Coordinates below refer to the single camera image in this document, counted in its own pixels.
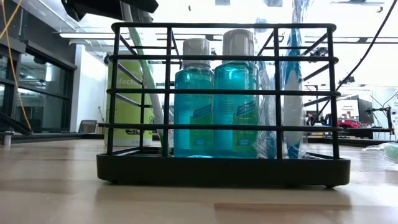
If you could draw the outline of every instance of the wooden tabletop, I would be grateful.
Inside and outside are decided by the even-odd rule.
[[[398,165],[361,148],[341,146],[351,183],[332,190],[111,185],[96,176],[104,151],[101,140],[0,148],[0,223],[398,223]]]

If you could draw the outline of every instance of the black wire basket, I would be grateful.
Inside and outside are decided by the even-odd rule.
[[[122,27],[166,28],[167,45],[159,46],[130,46],[121,35]],[[230,29],[272,29],[273,32],[264,44],[263,50],[274,50],[274,56],[224,56],[224,55],[180,55],[177,49],[173,28],[230,28]],[[280,47],[279,41],[274,41],[274,46],[268,43],[278,40],[280,29],[326,29],[326,34],[320,37],[309,47]],[[115,32],[114,52],[110,60],[118,66],[113,66],[110,94],[109,123],[107,152],[97,155],[98,177],[113,183],[143,184],[143,185],[190,185],[190,186],[220,186],[220,187],[264,187],[269,185],[325,185],[334,187],[349,183],[350,160],[340,158],[338,145],[338,132],[342,129],[337,126],[336,98],[340,93],[335,86],[334,64],[338,59],[333,55],[334,24],[183,24],[183,23],[128,23],[120,22],[112,25]],[[328,56],[306,56],[320,43],[327,39]],[[119,54],[119,42],[122,42],[131,54]],[[165,49],[166,55],[138,55],[134,49]],[[295,57],[280,56],[280,49],[304,49],[304,52]],[[142,81],[124,68],[118,60],[163,60],[166,66],[164,89],[116,88],[118,69],[142,85]],[[272,61],[275,63],[275,90],[175,90],[170,89],[170,66],[172,60],[241,60],[241,61]],[[281,61],[301,62],[328,62],[317,71],[309,74],[308,80],[319,73],[329,69],[330,91],[285,91],[281,90],[280,70]],[[141,123],[114,123],[115,101],[120,98],[120,93],[140,93],[141,103],[133,102],[141,107]],[[163,93],[164,123],[144,124],[145,94]],[[251,125],[191,125],[169,124],[169,99],[170,94],[196,93],[196,94],[245,94],[245,95],[274,95],[276,104],[275,126]],[[331,127],[313,126],[283,126],[281,115],[282,95],[290,96],[325,96],[324,100],[331,102]],[[134,128],[140,130],[140,145],[128,149],[114,151],[114,129]],[[145,130],[163,129],[163,147],[145,147],[143,138]],[[227,129],[227,130],[257,130],[276,131],[277,158],[276,159],[224,159],[224,158],[181,158],[169,154],[168,132],[170,129]],[[307,152],[304,159],[282,158],[282,133],[284,131],[304,132],[331,132],[333,136],[333,156],[325,156]]]

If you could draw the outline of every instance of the blue mouthwash bottle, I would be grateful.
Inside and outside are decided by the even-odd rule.
[[[223,36],[223,55],[254,55],[254,37],[236,29]],[[254,62],[226,61],[215,69],[215,89],[257,90],[258,68]],[[259,97],[256,95],[214,95],[214,124],[257,125]],[[257,131],[214,130],[216,157],[255,158]]]
[[[210,55],[206,39],[183,42],[184,55]],[[209,60],[184,60],[183,69],[175,74],[175,89],[213,89],[214,73]],[[174,94],[174,124],[212,124],[213,95]],[[212,130],[174,130],[175,157],[211,157]]]

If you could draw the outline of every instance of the bottle label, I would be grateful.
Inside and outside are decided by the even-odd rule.
[[[190,124],[211,124],[213,119],[212,104],[199,108],[193,112]],[[211,149],[213,133],[211,130],[190,130],[190,149]]]
[[[245,103],[239,106],[234,114],[234,124],[237,125],[257,125],[258,108],[256,101]],[[257,138],[257,131],[235,130],[233,131],[233,150],[237,152],[255,151],[253,144]]]

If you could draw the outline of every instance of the red object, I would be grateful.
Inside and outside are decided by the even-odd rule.
[[[361,128],[360,125],[357,124],[355,121],[347,120],[347,119],[338,120],[337,126],[343,127],[343,128]]]

